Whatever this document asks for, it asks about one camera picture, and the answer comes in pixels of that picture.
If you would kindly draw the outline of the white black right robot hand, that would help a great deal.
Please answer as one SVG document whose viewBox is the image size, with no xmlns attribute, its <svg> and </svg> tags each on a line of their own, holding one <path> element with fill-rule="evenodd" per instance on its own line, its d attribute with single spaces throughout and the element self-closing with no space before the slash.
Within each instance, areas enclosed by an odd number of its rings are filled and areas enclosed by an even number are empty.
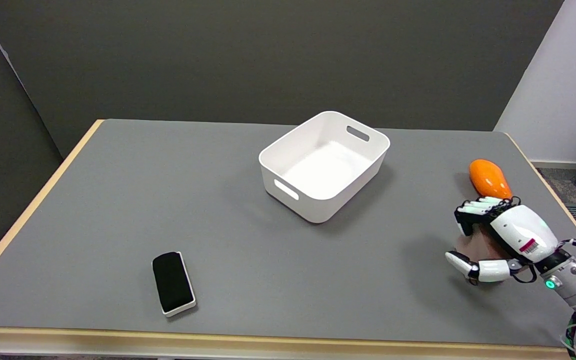
<svg viewBox="0 0 576 360">
<path fill-rule="evenodd" d="M 516 278 L 525 268 L 532 278 L 544 274 L 572 256 L 560 248 L 560 242 L 540 215 L 521 203 L 521 199 L 480 197 L 466 200 L 454 211 L 462 234 L 474 240 L 475 230 L 487 235 L 491 243 L 505 253 L 500 259 L 472 260 L 462 251 L 446 251 L 445 259 L 473 285 L 497 283 Z"/>
</svg>

